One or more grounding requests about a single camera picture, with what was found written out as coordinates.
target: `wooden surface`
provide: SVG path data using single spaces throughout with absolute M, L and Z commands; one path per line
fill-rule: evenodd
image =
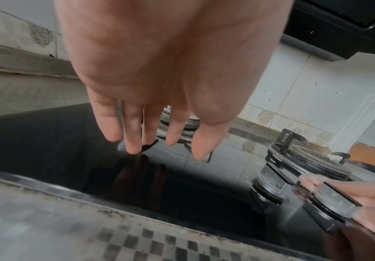
M 349 151 L 352 160 L 375 165 L 375 148 L 365 144 L 356 143 Z

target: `checkered tile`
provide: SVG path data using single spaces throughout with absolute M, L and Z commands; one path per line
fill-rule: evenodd
M 0 194 L 2 201 L 5 204 L 0 203 L 0 261 L 273 260 L 201 244 L 189 238 L 188 233 L 184 238 L 147 228 L 151 224 L 119 224 L 114 216 L 106 218 L 105 214 L 101 215 L 103 221 L 92 220 L 85 213 L 34 196 Z

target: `black range hood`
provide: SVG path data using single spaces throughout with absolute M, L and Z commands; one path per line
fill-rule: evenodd
M 375 54 L 375 0 L 296 0 L 282 41 L 331 61 Z

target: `black glass stovetop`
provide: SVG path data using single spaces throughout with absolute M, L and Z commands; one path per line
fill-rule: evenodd
M 314 240 L 300 237 L 280 227 L 286 222 L 253 210 L 250 197 L 234 187 L 193 178 L 183 167 L 169 166 L 160 153 L 131 156 L 118 146 L 104 139 L 88 104 L 0 117 L 0 171 L 147 209 L 192 229 L 206 227 L 284 254 L 329 258 L 329 237 L 320 231 Z

